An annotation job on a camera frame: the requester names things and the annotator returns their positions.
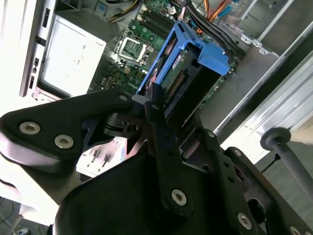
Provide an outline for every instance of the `ram slot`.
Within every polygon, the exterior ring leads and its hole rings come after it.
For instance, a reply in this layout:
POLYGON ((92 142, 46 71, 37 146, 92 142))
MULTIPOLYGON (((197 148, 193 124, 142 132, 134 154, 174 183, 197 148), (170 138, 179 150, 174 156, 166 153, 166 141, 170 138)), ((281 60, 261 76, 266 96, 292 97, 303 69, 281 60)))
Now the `ram slot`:
POLYGON ((150 22, 142 22, 142 26, 163 39, 166 39, 169 34, 169 32, 164 31, 164 29, 159 28, 157 25, 151 24, 150 22))
POLYGON ((153 11, 150 12, 146 12, 144 14, 144 18, 147 21, 151 21, 154 23, 157 23, 160 27, 166 29, 167 31, 171 31, 174 22, 172 22, 171 20, 167 19, 165 16, 159 15, 153 11))

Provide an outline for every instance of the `black robotic arm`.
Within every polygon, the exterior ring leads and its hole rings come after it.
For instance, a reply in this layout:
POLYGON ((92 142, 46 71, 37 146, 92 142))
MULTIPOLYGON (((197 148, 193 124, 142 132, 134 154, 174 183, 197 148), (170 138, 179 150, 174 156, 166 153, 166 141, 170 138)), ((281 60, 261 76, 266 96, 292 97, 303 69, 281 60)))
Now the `black robotic arm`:
POLYGON ((1 154, 46 174, 70 173, 84 151, 127 138, 127 160, 75 188, 53 234, 313 234, 244 153, 223 151, 196 115, 170 128, 162 88, 152 90, 152 100, 108 90, 0 119, 1 154))

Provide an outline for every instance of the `motherboard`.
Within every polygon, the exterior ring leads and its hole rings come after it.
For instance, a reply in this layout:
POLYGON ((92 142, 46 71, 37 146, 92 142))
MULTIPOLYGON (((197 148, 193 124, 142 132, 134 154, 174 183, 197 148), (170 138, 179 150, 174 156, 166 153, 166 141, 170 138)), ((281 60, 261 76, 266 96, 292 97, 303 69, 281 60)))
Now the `motherboard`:
MULTIPOLYGON (((114 48, 114 60, 111 59, 102 70, 102 80, 90 87, 89 92, 118 88, 135 94, 177 20, 188 23, 203 41, 213 42, 211 37, 192 24, 188 13, 181 14, 181 11, 182 7, 177 1, 145 0, 134 19, 130 20, 128 28, 121 33, 114 48)), ((199 108, 205 105, 227 77, 229 74, 216 82, 199 108)), ((175 82, 172 83, 169 84, 169 93, 175 87, 175 82)))

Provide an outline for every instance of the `floor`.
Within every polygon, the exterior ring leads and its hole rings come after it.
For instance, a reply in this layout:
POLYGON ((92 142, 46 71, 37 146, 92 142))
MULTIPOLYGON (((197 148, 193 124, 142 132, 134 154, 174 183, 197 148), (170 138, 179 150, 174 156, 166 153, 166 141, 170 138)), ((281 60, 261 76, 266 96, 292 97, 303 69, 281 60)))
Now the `floor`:
MULTIPOLYGON (((304 145, 302 143, 290 142, 289 146, 296 153, 302 164, 308 172, 313 176, 313 146, 304 145)), ((264 169, 274 158, 274 153, 267 154, 257 164, 259 170, 264 169)), ((273 186, 281 193, 284 199, 293 207, 293 209, 302 217, 302 219, 313 229, 313 203, 308 199, 306 194, 288 172, 282 161, 276 162, 265 173, 264 176, 273 184, 273 186)), ((19 204, 12 204, 7 199, 0 199, 0 214, 7 217, 9 223, 13 223, 18 215, 19 204)), ((0 234, 4 235, 8 231, 8 223, 0 220, 0 234)), ((21 220, 17 230, 28 228, 32 235, 45 235, 48 229, 47 226, 39 225, 27 220, 21 220)))
MULTIPOLYGON (((20 204, 12 202, 8 199, 0 199, 0 234, 6 235, 6 232, 9 230, 9 223, 13 224, 14 220, 18 216, 20 210, 20 204)), ((17 232, 20 229, 27 228, 30 231, 31 235, 46 235, 48 230, 47 226, 34 223, 29 220, 22 219, 15 231, 17 232)))
MULTIPOLYGON (((313 146, 296 142, 290 142, 288 145, 313 177, 313 146)), ((274 153, 269 153, 256 166, 259 170, 263 170, 273 159, 274 153)), ((313 229, 313 202, 306 196, 284 163, 281 160, 276 162, 264 172, 264 176, 313 229)))

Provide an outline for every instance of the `screw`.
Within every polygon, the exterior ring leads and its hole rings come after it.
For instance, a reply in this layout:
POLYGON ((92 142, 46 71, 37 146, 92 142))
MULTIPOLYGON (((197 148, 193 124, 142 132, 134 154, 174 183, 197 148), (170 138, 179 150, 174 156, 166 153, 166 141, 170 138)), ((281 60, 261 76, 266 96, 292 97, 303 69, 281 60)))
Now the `screw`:
POLYGON ((20 125, 20 131, 27 135, 35 135, 40 132, 40 129, 40 126, 32 121, 26 121, 20 125))
POLYGON ((152 107, 158 110, 158 106, 156 106, 155 104, 153 104, 152 107))
POLYGON ((292 235, 300 235, 300 232, 294 226, 290 226, 289 228, 292 235))
POLYGON ((124 95, 122 95, 122 94, 121 94, 119 97, 120 97, 120 99, 122 99, 122 100, 124 100, 124 101, 127 101, 127 100, 128 100, 127 97, 124 96, 124 95))
POLYGON ((186 195, 179 189, 172 191, 172 199, 180 206, 184 206, 187 203, 186 195))
POLYGON ((212 132, 210 132, 210 131, 207 131, 207 134, 208 134, 210 137, 215 137, 215 135, 214 135, 212 132))
POLYGON ((59 148, 62 149, 68 149, 68 148, 72 148, 74 145, 74 140, 71 136, 67 136, 67 135, 58 135, 55 139, 54 139, 54 143, 56 146, 58 146, 59 148))
POLYGON ((252 229, 252 224, 251 221, 249 220, 249 218, 244 214, 239 212, 237 215, 238 221, 239 223, 247 230, 251 230, 252 229))
POLYGON ((239 152, 237 149, 235 149, 234 152, 237 156, 241 157, 241 152, 239 152))

